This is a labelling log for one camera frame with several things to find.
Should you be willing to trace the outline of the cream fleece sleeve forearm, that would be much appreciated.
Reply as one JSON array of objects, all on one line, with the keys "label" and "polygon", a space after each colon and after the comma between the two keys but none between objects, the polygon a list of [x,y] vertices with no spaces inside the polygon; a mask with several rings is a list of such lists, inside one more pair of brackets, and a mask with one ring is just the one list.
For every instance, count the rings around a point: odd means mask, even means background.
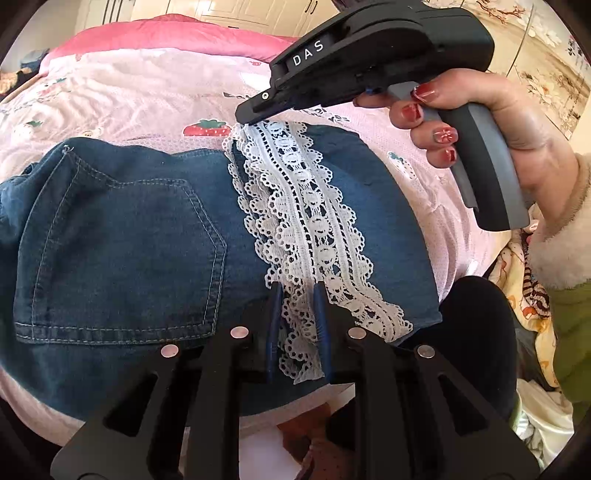
[{"label": "cream fleece sleeve forearm", "polygon": [[590,408],[590,157],[579,155],[566,210],[544,220],[530,245],[530,265],[549,298],[556,335],[553,365],[579,425]]}]

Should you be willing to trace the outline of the right hand red nails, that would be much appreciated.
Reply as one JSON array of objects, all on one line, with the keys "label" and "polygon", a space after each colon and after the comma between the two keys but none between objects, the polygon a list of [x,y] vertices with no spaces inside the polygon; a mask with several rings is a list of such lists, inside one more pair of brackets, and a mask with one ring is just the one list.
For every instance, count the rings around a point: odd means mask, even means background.
[{"label": "right hand red nails", "polygon": [[356,107],[387,108],[394,127],[408,130],[414,145],[436,168],[457,161],[459,133],[442,121],[428,121],[425,110],[456,109],[468,103],[486,106],[510,149],[523,189],[529,192],[548,222],[565,220],[579,176],[572,148],[518,85],[491,73],[449,70],[412,91],[410,100],[388,94],[363,93]]}]

